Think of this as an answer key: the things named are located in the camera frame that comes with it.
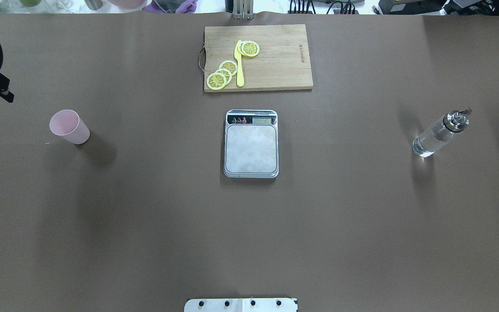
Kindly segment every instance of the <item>knife handle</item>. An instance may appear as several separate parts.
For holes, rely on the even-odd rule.
[[[238,61],[238,72],[236,73],[236,85],[238,87],[244,86],[244,71],[242,69],[242,58],[240,58],[240,60]]]

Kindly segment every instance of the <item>green object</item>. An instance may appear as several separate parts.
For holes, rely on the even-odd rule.
[[[20,0],[23,6],[26,6],[26,8],[31,8],[35,7],[38,4],[40,4],[42,0]]]

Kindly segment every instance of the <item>clear liquid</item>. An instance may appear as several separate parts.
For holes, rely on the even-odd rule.
[[[449,131],[442,119],[433,124],[430,128],[421,133],[412,144],[413,152],[421,157],[428,157],[440,150],[448,144],[454,136],[455,132]]]

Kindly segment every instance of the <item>citrus slice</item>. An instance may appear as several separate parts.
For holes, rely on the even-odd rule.
[[[212,73],[207,78],[207,86],[211,90],[220,90],[226,86],[226,77],[221,73]]]
[[[218,67],[219,69],[221,68],[228,69],[232,75],[236,75],[236,72],[238,71],[238,65],[236,64],[236,62],[231,61],[229,59],[222,62]]]
[[[220,69],[217,69],[215,72],[221,73],[226,77],[226,85],[228,85],[230,83],[230,81],[232,81],[232,73],[230,73],[230,71],[228,69],[220,68]]]
[[[259,44],[255,41],[244,41],[240,45],[240,52],[247,57],[255,57],[259,54]]]

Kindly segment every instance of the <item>cutting board handle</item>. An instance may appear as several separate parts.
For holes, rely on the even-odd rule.
[[[204,52],[204,54],[205,54],[205,43],[204,43],[204,45],[202,45],[200,53],[198,53],[198,66],[200,67],[201,72],[205,75],[205,69],[204,69],[205,63],[204,63],[204,65],[201,65],[201,52]]]

